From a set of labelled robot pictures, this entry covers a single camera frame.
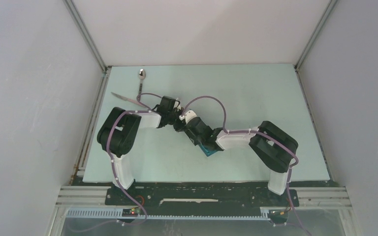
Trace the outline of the teal cloth napkin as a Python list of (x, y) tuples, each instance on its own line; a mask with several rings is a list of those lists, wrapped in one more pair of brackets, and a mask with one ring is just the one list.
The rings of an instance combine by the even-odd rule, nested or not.
[(208, 149), (207, 147), (205, 147), (204, 145), (200, 144), (199, 145), (200, 149), (202, 150), (202, 152), (205, 154), (206, 157), (209, 157), (213, 154), (215, 154), (216, 152), (218, 152), (217, 150), (215, 149)]

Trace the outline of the silver knife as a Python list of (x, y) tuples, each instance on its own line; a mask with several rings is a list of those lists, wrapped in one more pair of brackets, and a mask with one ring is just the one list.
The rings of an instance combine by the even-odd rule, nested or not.
[(117, 94), (117, 93), (114, 93), (114, 92), (111, 92), (111, 94), (112, 94), (113, 96), (115, 96), (115, 97), (117, 97), (117, 98), (123, 100), (123, 101), (127, 101), (127, 102), (130, 102), (130, 103), (136, 104), (136, 105), (138, 105), (138, 106), (140, 106), (140, 107), (144, 107), (141, 103), (139, 103), (139, 102), (136, 101), (136, 100), (133, 100), (133, 99), (130, 99), (130, 98), (127, 98), (127, 97), (121, 96), (121, 95), (119, 95), (119, 94)]

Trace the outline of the silver spoon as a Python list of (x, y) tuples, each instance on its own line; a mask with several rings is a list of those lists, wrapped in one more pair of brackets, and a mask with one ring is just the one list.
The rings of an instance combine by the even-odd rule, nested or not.
[(141, 94), (142, 93), (142, 88), (143, 88), (143, 82), (146, 78), (146, 71), (145, 69), (140, 69), (139, 70), (139, 73), (138, 73), (138, 78), (139, 78), (139, 90), (138, 90), (138, 94)]

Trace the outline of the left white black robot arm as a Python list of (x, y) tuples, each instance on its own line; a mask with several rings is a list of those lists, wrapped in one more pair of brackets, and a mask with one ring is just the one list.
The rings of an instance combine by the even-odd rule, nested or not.
[(132, 204), (136, 198), (135, 190), (130, 188), (135, 178), (127, 154), (134, 145), (138, 130), (173, 125), (179, 121), (182, 111), (180, 101), (163, 96), (160, 103), (150, 110), (127, 111), (115, 107), (109, 113), (97, 134), (97, 142), (110, 156), (113, 183), (120, 188), (117, 199), (124, 205)]

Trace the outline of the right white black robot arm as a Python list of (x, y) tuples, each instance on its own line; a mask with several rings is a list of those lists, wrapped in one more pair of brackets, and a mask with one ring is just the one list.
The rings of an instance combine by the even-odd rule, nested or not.
[(201, 118), (183, 122), (183, 131), (195, 146), (210, 156), (232, 148), (250, 148), (270, 170), (267, 201), (278, 206), (286, 200), (292, 168), (299, 163), (297, 141), (270, 121), (246, 130), (212, 129)]

